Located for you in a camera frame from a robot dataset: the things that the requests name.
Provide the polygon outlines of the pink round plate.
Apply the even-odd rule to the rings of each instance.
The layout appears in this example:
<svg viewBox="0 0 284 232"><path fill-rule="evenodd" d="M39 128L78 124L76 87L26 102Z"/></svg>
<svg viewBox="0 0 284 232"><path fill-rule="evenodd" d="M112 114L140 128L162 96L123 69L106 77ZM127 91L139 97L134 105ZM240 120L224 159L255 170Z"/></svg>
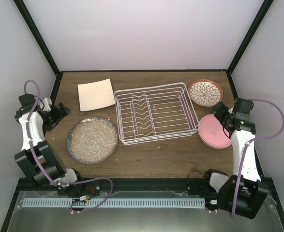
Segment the pink round plate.
<svg viewBox="0 0 284 232"><path fill-rule="evenodd" d="M215 118L214 115L208 114L202 117L199 121L198 133L223 133L227 137L227 130L223 128L220 122Z"/></svg>

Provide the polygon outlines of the floral plate with orange rim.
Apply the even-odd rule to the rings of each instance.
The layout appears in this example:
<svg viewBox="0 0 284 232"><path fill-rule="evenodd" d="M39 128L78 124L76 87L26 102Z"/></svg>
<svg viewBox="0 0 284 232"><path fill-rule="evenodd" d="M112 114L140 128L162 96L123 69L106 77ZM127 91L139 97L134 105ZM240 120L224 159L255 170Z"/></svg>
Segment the floral plate with orange rim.
<svg viewBox="0 0 284 232"><path fill-rule="evenodd" d="M191 100L204 107L212 107L223 99L223 91L221 87L211 81L206 79L193 81L188 92Z"/></svg>

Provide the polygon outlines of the dark speckled round plate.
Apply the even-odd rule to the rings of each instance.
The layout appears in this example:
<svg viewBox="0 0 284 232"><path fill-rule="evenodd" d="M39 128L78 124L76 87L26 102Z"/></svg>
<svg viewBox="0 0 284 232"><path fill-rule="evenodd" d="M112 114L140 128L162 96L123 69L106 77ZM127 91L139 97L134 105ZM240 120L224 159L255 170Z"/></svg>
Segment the dark speckled round plate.
<svg viewBox="0 0 284 232"><path fill-rule="evenodd" d="M117 144L117 129L111 121L102 117L89 117L70 131L67 150L80 163L97 164L109 158Z"/></svg>

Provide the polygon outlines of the cream square plate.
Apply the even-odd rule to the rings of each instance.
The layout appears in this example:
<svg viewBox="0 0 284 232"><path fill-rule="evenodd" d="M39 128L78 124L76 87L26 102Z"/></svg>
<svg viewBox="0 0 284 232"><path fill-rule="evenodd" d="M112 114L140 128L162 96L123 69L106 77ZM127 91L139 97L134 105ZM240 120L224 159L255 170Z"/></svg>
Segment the cream square plate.
<svg viewBox="0 0 284 232"><path fill-rule="evenodd" d="M78 84L77 89L81 112L106 108L115 104L110 78L87 84Z"/></svg>

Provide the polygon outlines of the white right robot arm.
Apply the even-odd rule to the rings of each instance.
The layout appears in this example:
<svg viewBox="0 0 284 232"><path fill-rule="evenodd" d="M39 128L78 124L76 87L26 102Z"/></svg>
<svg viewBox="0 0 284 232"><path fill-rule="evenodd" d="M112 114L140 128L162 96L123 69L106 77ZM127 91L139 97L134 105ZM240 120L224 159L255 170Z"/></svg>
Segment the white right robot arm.
<svg viewBox="0 0 284 232"><path fill-rule="evenodd" d="M250 111L254 103L237 98L230 110L223 102L218 102L211 113L225 131L233 148L233 174L227 176L216 170L209 170L202 182L202 190L212 195L217 192L217 207L230 213L253 219L262 206L269 188L262 183L259 175L254 139L256 126L250 121Z"/></svg>

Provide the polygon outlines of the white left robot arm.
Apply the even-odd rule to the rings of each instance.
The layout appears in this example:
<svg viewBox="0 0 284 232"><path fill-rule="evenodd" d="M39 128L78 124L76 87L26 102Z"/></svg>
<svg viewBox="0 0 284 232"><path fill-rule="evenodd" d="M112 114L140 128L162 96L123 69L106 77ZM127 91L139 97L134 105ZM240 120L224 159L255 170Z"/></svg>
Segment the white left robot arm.
<svg viewBox="0 0 284 232"><path fill-rule="evenodd" d="M78 171L66 168L62 160L45 139L45 133L54 129L70 110L60 103L53 105L50 98L41 100L33 94L19 97L21 107L15 119L21 125L23 144L15 154L15 161L26 178L36 186L68 186L74 195L81 195L86 183Z"/></svg>

